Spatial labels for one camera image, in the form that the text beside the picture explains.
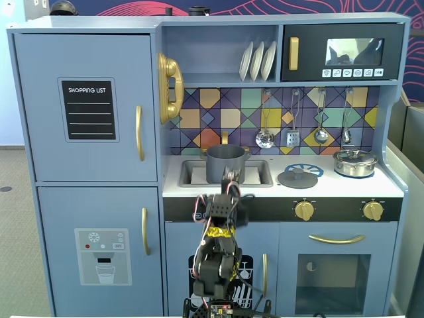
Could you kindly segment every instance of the microwave window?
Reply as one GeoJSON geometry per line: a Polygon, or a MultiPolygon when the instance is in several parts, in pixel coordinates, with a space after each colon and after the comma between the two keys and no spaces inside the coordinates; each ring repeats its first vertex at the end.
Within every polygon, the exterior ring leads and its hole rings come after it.
{"type": "Polygon", "coordinates": [[[330,38],[325,65],[380,65],[383,38],[330,38]]]}

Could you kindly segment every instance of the hanging spatula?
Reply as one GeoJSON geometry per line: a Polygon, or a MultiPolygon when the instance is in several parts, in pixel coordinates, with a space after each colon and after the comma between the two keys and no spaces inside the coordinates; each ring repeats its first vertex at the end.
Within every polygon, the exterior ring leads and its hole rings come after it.
{"type": "Polygon", "coordinates": [[[287,132],[287,147],[298,147],[300,144],[299,131],[296,129],[296,117],[299,113],[299,104],[300,104],[300,91],[299,89],[294,89],[291,93],[291,109],[290,113],[293,116],[293,125],[292,129],[287,132]],[[297,96],[297,111],[296,114],[293,112],[293,100],[297,96]]]}

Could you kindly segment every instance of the oven window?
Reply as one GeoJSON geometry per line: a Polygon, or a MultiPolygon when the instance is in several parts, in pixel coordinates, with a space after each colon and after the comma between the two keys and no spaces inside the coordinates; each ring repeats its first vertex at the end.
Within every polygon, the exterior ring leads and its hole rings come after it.
{"type": "Polygon", "coordinates": [[[381,65],[383,38],[330,38],[325,65],[381,65]]]}
{"type": "Polygon", "coordinates": [[[300,254],[296,315],[362,315],[371,255],[300,254]]]}

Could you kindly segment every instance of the circuit board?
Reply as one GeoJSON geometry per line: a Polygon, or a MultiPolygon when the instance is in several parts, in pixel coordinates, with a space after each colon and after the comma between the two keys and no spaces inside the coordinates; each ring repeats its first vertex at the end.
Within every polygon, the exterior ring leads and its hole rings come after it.
{"type": "Polygon", "coordinates": [[[209,318],[232,318],[233,304],[231,302],[213,302],[209,304],[209,318]]]}

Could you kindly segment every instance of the cabinet door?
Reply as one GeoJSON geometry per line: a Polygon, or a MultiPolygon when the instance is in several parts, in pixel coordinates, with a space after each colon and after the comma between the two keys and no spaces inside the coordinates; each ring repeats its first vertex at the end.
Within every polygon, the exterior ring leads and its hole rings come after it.
{"type": "Polygon", "coordinates": [[[15,39],[37,181],[156,181],[150,37],[15,39]]]}
{"type": "Polygon", "coordinates": [[[156,188],[40,187],[38,194],[57,316],[163,315],[156,188]]]}
{"type": "Polygon", "coordinates": [[[281,223],[277,315],[382,316],[397,225],[281,223]]]}
{"type": "MultiPolygon", "coordinates": [[[[201,305],[201,299],[193,295],[194,277],[190,272],[196,248],[199,245],[203,224],[166,223],[166,264],[168,277],[169,316],[182,314],[185,298],[191,298],[192,311],[201,305]]],[[[242,248],[243,259],[240,274],[253,287],[264,286],[263,255],[268,258],[268,287],[266,297],[271,299],[273,311],[276,303],[278,223],[249,223],[247,227],[236,230],[238,246],[242,248]]],[[[253,308],[260,294],[252,292],[237,278],[233,300],[241,307],[253,308]]],[[[259,306],[264,308],[265,301],[259,306]]]]}

